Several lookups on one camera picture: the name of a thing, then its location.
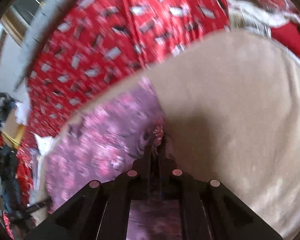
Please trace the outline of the beige fleece blanket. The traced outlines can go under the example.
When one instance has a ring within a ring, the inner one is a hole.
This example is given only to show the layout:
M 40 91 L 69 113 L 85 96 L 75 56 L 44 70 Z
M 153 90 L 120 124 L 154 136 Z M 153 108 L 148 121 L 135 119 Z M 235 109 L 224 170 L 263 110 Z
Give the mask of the beige fleece blanket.
M 163 116 L 160 138 L 146 145 L 152 147 L 149 195 L 131 201 L 126 239 L 182 239 L 176 202 L 160 196 L 161 145 L 194 179 L 220 181 L 281 239 L 300 239 L 300 62 L 246 31 L 210 35 L 85 103 L 40 162 L 36 200 L 51 203 L 38 214 L 38 226 L 56 211 L 45 186 L 47 156 L 84 113 L 144 79 Z

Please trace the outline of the purple floral cloth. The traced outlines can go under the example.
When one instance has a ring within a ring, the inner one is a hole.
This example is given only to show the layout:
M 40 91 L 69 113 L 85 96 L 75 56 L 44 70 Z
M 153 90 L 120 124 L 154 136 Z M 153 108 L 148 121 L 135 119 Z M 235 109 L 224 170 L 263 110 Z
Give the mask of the purple floral cloth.
M 102 183 L 132 168 L 151 139 L 159 139 L 163 116 L 149 80 L 84 113 L 69 127 L 45 163 L 45 186 L 57 210 L 92 180 Z

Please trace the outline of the red cloth at edge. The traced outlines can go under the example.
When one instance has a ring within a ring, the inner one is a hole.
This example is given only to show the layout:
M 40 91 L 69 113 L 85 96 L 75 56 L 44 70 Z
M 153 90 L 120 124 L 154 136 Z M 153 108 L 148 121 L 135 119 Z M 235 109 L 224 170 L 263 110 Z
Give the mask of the red cloth at edge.
M 281 27 L 271 27 L 271 37 L 300 58 L 300 25 L 289 22 Z

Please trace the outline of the red penguin pattern blanket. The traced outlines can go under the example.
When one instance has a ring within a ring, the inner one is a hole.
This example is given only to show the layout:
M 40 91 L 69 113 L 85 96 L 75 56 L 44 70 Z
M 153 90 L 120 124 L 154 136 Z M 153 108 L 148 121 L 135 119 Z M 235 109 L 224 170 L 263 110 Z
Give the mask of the red penguin pattern blanket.
M 31 111 L 18 149 L 21 202 L 32 189 L 35 135 L 123 78 L 229 26 L 227 0 L 45 0 L 21 45 Z

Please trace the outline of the white patterned fabric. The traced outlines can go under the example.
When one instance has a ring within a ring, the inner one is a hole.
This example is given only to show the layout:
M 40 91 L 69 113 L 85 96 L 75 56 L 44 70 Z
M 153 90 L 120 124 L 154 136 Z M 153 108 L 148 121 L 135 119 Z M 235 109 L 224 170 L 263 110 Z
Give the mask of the white patterned fabric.
M 253 2 L 230 0 L 228 13 L 231 29 L 243 29 L 271 38 L 271 28 L 279 28 L 288 23 L 300 26 L 300 15 L 286 11 L 267 11 Z

